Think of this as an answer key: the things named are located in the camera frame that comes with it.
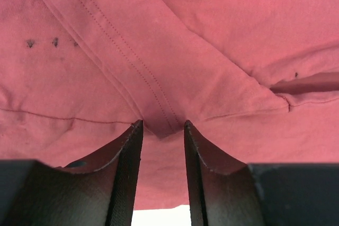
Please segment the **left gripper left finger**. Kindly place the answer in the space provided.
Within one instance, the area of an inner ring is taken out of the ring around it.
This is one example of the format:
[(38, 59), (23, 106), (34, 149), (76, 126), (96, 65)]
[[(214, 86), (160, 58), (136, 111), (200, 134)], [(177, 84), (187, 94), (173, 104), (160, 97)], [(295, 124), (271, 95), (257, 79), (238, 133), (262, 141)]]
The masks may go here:
[(1, 161), (1, 225), (131, 225), (143, 122), (65, 167)]

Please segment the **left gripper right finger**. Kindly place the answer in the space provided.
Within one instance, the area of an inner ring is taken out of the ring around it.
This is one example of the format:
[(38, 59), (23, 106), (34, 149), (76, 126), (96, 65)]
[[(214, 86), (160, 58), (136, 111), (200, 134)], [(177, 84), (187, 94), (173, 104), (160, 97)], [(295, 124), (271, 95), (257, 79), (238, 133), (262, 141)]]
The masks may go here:
[(184, 126), (192, 225), (338, 225), (338, 164), (246, 164)]

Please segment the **pink t shirt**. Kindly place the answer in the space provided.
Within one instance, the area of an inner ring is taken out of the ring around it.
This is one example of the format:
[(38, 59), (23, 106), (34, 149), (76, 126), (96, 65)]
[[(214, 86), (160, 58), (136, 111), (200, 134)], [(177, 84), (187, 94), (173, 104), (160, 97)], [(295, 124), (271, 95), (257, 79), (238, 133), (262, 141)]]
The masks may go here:
[(138, 119), (138, 210), (187, 203), (186, 120), (244, 162), (337, 162), (338, 0), (1, 0), (2, 158)]

